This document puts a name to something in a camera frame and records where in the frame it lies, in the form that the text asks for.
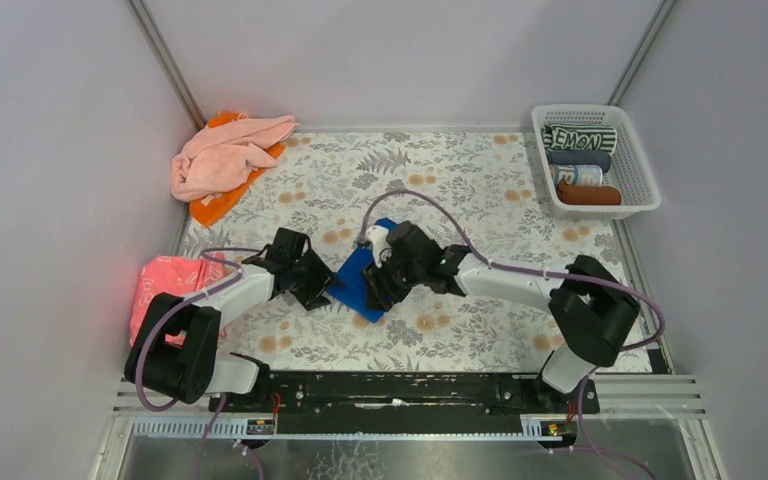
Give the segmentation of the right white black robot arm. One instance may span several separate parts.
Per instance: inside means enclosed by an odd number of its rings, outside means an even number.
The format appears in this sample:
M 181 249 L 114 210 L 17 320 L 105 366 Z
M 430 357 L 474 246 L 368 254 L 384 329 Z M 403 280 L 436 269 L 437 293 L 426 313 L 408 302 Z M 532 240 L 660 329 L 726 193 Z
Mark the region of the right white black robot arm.
M 641 306 L 594 258 L 579 255 L 561 272 L 482 260 L 467 245 L 441 247 L 411 222 L 373 225 L 364 233 L 372 254 L 363 269 L 366 304 L 386 312 L 419 286 L 436 294 L 491 297 L 543 310 L 563 343 L 538 379 L 560 393 L 573 392 L 598 367 L 612 366 Z

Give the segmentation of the brown towel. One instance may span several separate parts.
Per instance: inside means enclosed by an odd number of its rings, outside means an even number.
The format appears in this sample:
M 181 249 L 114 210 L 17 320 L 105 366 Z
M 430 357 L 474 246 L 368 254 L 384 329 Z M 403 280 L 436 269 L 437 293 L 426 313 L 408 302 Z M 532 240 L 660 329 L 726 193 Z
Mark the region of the brown towel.
M 556 187 L 559 200 L 567 205 L 617 206 L 622 204 L 619 190 L 611 186 L 584 186 L 560 183 Z

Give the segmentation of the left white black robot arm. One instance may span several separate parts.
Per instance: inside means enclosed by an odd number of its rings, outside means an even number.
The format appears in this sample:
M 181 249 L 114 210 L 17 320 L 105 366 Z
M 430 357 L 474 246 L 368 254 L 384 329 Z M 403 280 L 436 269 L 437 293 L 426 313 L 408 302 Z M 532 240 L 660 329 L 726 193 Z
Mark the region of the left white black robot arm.
M 255 404 L 271 401 L 269 366 L 250 355 L 220 353 L 221 331 L 285 293 L 307 311 L 322 308 L 330 303 L 327 288 L 341 283 L 309 236 L 287 228 L 279 228 L 264 247 L 245 249 L 240 262 L 221 259 L 219 252 L 206 248 L 202 256 L 229 267 L 229 274 L 186 295 L 159 293 L 148 305 L 124 377 L 150 411 L 214 395 L 225 401 L 233 396 Z

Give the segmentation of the orange blue rabbit towel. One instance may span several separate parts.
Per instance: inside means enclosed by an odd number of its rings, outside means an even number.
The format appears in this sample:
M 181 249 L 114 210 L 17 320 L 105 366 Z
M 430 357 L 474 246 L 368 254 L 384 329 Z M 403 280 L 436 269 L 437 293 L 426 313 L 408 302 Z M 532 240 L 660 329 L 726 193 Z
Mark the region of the orange blue rabbit towel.
M 604 174 L 598 165 L 549 165 L 550 176 L 555 186 L 565 183 L 570 186 L 601 187 Z

